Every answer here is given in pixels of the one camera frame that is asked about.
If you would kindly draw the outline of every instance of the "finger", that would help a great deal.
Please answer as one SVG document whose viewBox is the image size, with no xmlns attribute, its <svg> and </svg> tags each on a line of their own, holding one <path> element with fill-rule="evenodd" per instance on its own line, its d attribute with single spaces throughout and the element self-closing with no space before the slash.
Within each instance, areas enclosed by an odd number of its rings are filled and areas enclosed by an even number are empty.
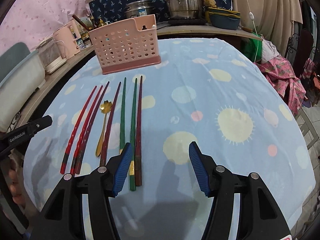
<svg viewBox="0 0 320 240">
<path fill-rule="evenodd" d="M 12 179 L 13 183 L 18 183 L 18 174 L 14 170 L 9 170 L 9 178 Z"/>
<path fill-rule="evenodd" d="M 10 159 L 10 166 L 11 166 L 11 169 L 13 170 L 17 169 L 17 164 L 13 159 Z"/>
<path fill-rule="evenodd" d="M 14 196 L 12 199 L 17 205 L 21 205 L 23 208 L 26 207 L 26 201 L 23 195 Z"/>
<path fill-rule="evenodd" d="M 19 186 L 19 184 L 12 184 L 10 185 L 10 191 L 12 196 L 16 196 L 16 195 L 21 195 L 22 194 L 22 190 Z"/>
</svg>

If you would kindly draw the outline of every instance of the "pink floral cloth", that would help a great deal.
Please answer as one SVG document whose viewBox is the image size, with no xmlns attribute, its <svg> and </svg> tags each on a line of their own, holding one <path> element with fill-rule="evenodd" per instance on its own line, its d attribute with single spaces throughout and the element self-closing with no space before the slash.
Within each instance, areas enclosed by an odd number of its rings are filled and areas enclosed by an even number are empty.
<svg viewBox="0 0 320 240">
<path fill-rule="evenodd" d="M 255 64 L 282 98 L 289 86 L 288 107 L 293 115 L 297 115 L 306 91 L 295 76 L 290 62 L 279 55 L 266 63 Z"/>
</svg>

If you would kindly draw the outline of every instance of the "pink curtain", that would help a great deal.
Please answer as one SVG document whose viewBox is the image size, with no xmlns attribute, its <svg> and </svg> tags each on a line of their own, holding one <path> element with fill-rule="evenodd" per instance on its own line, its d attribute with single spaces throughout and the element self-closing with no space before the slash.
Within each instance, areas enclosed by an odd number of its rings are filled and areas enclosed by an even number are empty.
<svg viewBox="0 0 320 240">
<path fill-rule="evenodd" d="M 17 42 L 30 51 L 55 30 L 87 14 L 91 0 L 16 0 L 0 26 L 0 55 Z"/>
</svg>

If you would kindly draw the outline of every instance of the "sponge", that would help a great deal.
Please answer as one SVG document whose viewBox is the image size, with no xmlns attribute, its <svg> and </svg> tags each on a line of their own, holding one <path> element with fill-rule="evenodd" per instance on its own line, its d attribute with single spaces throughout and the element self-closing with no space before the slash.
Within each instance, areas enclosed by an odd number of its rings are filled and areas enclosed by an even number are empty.
<svg viewBox="0 0 320 240">
<path fill-rule="evenodd" d="M 216 1 L 215 0 L 203 0 L 204 6 L 207 7 L 216 7 Z"/>
</svg>

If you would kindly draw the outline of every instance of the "pink appliance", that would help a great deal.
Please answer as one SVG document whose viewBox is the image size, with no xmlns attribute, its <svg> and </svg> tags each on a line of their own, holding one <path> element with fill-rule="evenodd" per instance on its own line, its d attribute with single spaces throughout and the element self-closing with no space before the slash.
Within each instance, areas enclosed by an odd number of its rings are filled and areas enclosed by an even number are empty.
<svg viewBox="0 0 320 240">
<path fill-rule="evenodd" d="M 76 35 L 76 38 L 71 32 L 72 29 Z M 81 35 L 78 31 L 75 20 L 72 20 L 60 29 L 56 30 L 52 36 L 56 41 L 62 58 L 70 59 L 75 54 L 80 52 L 80 48 L 76 40 L 81 38 Z"/>
</svg>

